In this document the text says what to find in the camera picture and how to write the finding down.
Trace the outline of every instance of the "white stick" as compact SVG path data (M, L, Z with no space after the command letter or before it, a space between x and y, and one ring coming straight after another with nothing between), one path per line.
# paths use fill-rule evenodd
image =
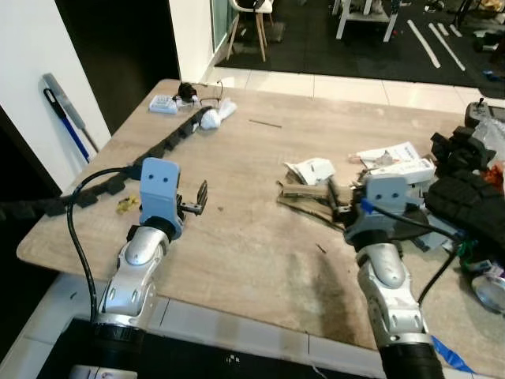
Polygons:
M430 59L433 62L433 65L439 69L440 68L440 63L439 60L436 58L435 53L433 52L432 48L428 45L428 42L426 42L426 39L423 37L421 32L417 30L416 25L412 22L412 20L408 20L407 24L410 26L412 29L413 34L416 35L417 39L419 39L419 42L421 42L421 45L423 45L423 48L426 50L426 54L430 57Z
M463 37L463 34L459 32L459 30L453 25L450 24L449 28L451 28L452 32L457 36L457 37Z
M439 22L436 26L438 26L438 27L439 27L440 32L441 32L444 36L446 36L446 37L448 37L448 36L449 36L449 32L447 31L447 29L445 29L445 26L443 26L443 24L442 24L441 22Z
M436 36L436 38L438 38L438 40L440 41L440 43L443 44L443 46L445 47L445 50L447 50L449 52L449 54L454 59L454 61L456 62L456 64L459 66L459 68L461 69L461 71L465 71L465 66L461 63L461 61L458 59L458 57L453 52L453 50L449 47L449 45L447 45L447 42L445 42L445 39L443 39L443 37L440 35L439 31L436 30L435 25L430 22L428 26L432 30L432 32Z

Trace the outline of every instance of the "black device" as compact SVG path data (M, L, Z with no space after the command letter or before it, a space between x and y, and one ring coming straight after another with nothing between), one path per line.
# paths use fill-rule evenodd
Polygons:
M478 102L468 104L465 112L465 126L467 128L475 128L484 118L494 118L501 122L505 122L505 108L490 107L484 97Z

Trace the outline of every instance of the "wooden chair leg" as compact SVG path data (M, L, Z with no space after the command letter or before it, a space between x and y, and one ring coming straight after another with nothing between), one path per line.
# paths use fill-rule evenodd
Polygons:
M266 62L267 59L265 58L265 49L263 47L263 33L261 31L261 19L262 13L256 13L256 28L258 29L258 39L260 40L260 48L261 48L261 58L263 58L263 62Z
M261 14L260 19L261 19L261 35L263 36L263 42L264 42L265 47L268 47L267 35L265 34L265 23L264 23L264 19L263 19L263 14Z
M231 32L231 40L230 40L230 45L228 47L228 55L226 56L226 60L230 59L230 53L231 53L231 49L234 46L235 33L237 32L237 26L238 26L238 19L239 18L240 18L240 13L237 15L237 18L235 19L234 28L233 28L233 31Z

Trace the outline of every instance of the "black cable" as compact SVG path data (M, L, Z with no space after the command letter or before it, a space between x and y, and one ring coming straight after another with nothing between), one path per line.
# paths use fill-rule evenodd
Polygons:
M429 223L420 223L419 221L409 219L408 217L396 215L394 213L387 211L386 209L383 209L381 207L377 207L376 205L373 205L373 210L377 211L378 213L382 213L383 215L385 215L389 218L392 218L393 220L397 220L401 223L409 223L410 225L414 225L415 227L421 227L423 229L426 229L427 231L434 231L435 233L438 233L439 235L443 235L444 237L449 238L456 245L459 245L459 243L461 242L459 240L459 238L456 237L455 235L452 235L448 231L445 231L444 229L440 229L439 227L434 227L433 225L430 225Z
M448 231L445 231L444 229L440 229L439 227L434 227L428 223L420 223L416 220L409 219L405 216L395 215L394 213L391 213L385 209L382 209L381 207L377 207L376 205L373 205L373 210L377 211L378 213L382 213L383 215L390 217L393 220L397 220L402 223L408 223L408 224L414 225L416 227L422 227L422 228L426 229L427 231L434 231L435 233L438 233L440 235L443 235L444 237L449 238L454 243L454 249L449 254L449 257L446 259L446 261L443 263L443 265L439 268L439 271L437 271L436 274L429 280L428 284L426 284L425 288L421 292L421 295L419 295L419 299L417 300L417 302L419 303L419 306L421 306L423 300L425 300L426 294L433 287L433 284L435 284L435 282L445 272L447 267L449 267L451 265L452 261L458 256L458 247L459 247L459 244L461 243L461 240L458 237L456 237L455 235L452 235L451 233L449 233Z
M84 270L84 274L86 275L86 281L88 282L89 300L91 303L91 315L90 315L91 323L95 322L96 314L98 313L98 306L96 305L95 281L93 280L92 270L89 268L88 260L86 259L82 246L79 243L79 238L77 237L76 231L73 227L73 206L75 205L81 190L91 180L105 174L111 174L114 172L127 172L129 170L131 170L130 167L115 167L115 168L107 168L106 170L101 170L94 174L89 175L73 191L66 209L66 222L67 226L69 227L70 237L72 238L73 245L76 247L77 254L79 255L79 259L82 264L82 268Z

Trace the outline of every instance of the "small yellow object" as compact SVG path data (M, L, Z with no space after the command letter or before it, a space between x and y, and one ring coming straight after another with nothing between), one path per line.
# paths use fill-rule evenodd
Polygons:
M129 212L135 205L140 204L140 200L135 195L130 195L126 199L118 202L116 212L122 215L123 213Z

